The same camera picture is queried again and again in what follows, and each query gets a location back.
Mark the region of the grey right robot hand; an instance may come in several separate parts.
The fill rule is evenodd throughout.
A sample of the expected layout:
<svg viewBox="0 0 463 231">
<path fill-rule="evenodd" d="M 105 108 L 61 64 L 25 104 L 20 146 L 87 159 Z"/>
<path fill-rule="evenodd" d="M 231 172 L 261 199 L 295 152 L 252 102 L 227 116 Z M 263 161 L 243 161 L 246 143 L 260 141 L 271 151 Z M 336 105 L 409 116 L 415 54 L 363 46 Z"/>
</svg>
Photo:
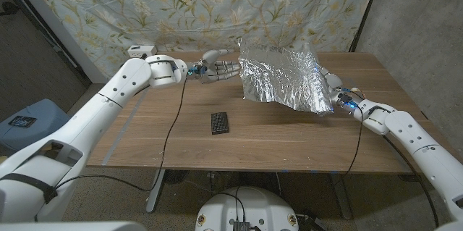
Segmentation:
<svg viewBox="0 0 463 231">
<path fill-rule="evenodd" d="M 325 67 L 320 68 L 320 73 L 324 76 L 328 85 L 328 95 L 331 103 L 353 113 L 358 107 L 358 98 L 354 98 L 352 96 L 353 92 L 343 87 L 341 79 L 329 72 Z"/>
</svg>

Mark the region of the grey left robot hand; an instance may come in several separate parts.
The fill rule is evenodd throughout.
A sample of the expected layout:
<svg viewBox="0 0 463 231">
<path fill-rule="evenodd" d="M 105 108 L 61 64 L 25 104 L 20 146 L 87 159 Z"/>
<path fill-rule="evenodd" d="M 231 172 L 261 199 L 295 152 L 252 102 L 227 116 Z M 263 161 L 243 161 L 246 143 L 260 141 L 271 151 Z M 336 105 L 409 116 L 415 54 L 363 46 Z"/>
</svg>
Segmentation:
<svg viewBox="0 0 463 231">
<path fill-rule="evenodd" d="M 187 63 L 187 79 L 198 80 L 201 83 L 214 83 L 237 76 L 241 70 L 239 62 L 219 60 L 220 56 L 229 55 L 233 52 L 231 49 L 205 52 L 199 61 Z"/>
</svg>

